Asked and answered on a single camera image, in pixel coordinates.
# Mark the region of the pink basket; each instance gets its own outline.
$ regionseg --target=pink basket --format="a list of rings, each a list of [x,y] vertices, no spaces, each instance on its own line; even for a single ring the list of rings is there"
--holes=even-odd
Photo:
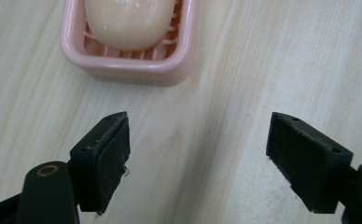
[[[122,51],[95,40],[86,20],[84,0],[66,0],[62,50],[72,63],[102,79],[175,85],[191,67],[191,40],[196,0],[176,0],[168,33],[152,49]]]

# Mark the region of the light wood surface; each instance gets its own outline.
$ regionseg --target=light wood surface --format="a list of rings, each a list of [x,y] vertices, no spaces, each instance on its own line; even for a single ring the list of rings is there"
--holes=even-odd
[[[341,223],[310,214],[266,157],[273,111],[362,163],[362,1],[201,1],[195,64],[163,88],[96,80],[60,48],[63,1],[0,0],[0,201],[102,117],[128,111],[132,154],[82,223]]]

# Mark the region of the brass screw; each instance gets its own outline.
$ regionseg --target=brass screw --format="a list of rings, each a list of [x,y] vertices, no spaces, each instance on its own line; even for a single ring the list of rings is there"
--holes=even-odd
[[[59,167],[57,165],[47,165],[42,167],[36,172],[36,175],[44,177],[47,175],[52,175],[56,173],[59,170]]]

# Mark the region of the wood grain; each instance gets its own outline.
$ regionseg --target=wood grain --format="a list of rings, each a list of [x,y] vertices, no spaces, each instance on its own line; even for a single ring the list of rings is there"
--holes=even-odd
[[[362,1],[201,1],[190,77],[103,82],[60,49],[63,1],[0,1],[0,201],[102,117],[128,111],[131,172],[82,223],[341,223],[310,214],[265,156],[272,111],[362,163]]]

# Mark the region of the soap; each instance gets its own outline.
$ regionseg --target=soap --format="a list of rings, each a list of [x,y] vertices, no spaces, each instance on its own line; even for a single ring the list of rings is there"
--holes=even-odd
[[[167,33],[175,0],[85,0],[96,39],[121,50],[149,49]]]

